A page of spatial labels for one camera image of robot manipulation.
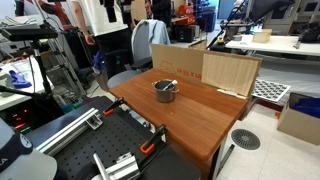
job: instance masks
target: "gray office chair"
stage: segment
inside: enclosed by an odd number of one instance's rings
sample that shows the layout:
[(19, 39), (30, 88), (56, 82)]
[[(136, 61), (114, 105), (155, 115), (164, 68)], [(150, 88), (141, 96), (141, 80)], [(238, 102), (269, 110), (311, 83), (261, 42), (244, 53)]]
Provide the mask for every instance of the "gray office chair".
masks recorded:
[[(144, 22), (140, 26), (137, 26), (136, 34), (132, 38), (132, 53), (133, 64), (125, 65), (127, 71), (114, 75), (107, 82), (107, 87), (110, 89), (122, 82), (129, 80), (139, 74), (141, 74), (144, 67), (152, 64), (150, 43), (149, 43), (149, 23)], [(106, 57), (115, 54), (126, 53), (127, 50), (120, 49), (106, 54)]]

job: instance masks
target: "wooden table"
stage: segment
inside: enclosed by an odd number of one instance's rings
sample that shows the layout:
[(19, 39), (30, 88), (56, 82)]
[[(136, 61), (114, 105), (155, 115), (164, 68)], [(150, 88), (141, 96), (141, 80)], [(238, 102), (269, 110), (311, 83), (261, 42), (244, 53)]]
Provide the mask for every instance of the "wooden table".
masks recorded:
[[(173, 102), (156, 100), (152, 83), (162, 79), (178, 81), (179, 92)], [(156, 127), (165, 124), (170, 139), (179, 145), (182, 153), (191, 155), (189, 159), (197, 160), (195, 163), (200, 164), (203, 173), (209, 173), (210, 165), (209, 169), (203, 168), (208, 167), (208, 161), (247, 104), (247, 100), (222, 94), (212, 86), (157, 69), (111, 88), (110, 93), (124, 97), (130, 108)]]

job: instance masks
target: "dark pants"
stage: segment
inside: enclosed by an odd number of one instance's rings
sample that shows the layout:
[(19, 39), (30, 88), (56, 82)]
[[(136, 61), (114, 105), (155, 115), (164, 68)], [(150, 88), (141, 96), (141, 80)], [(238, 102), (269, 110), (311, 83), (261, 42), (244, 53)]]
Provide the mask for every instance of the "dark pants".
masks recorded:
[(109, 53), (119, 49), (128, 49), (127, 54), (106, 57), (106, 67), (109, 78), (118, 73), (117, 57), (120, 58), (121, 64), (132, 64), (131, 33), (129, 28), (96, 36), (96, 41), (104, 53)]

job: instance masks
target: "floor drain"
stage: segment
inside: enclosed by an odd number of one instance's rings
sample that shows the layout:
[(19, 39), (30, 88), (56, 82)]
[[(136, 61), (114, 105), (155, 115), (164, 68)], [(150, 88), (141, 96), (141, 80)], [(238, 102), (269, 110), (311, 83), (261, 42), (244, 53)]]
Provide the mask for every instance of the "floor drain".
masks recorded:
[(260, 147), (259, 138), (248, 130), (236, 129), (231, 133), (231, 138), (234, 143), (247, 150), (256, 150)]

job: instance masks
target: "person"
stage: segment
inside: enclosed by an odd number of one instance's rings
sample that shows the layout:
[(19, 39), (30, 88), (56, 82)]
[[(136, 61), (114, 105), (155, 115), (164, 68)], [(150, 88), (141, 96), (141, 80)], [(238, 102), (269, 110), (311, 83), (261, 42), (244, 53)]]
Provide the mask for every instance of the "person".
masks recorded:
[(171, 27), (171, 1), (153, 0), (152, 4), (147, 1), (145, 4), (147, 15), (153, 15), (153, 19), (163, 21), (167, 27)]
[[(128, 25), (123, 22), (122, 12), (116, 0), (105, 0), (113, 4), (113, 13), (110, 16), (103, 1), (99, 0), (71, 0), (75, 11), (76, 19), (88, 45), (96, 43), (103, 53), (118, 49), (128, 49), (128, 54), (123, 55), (123, 64), (132, 63), (131, 34)], [(86, 27), (84, 15), (88, 18), (92, 27), (92, 37)], [(106, 70), (108, 77), (117, 74), (117, 57), (106, 57)]]

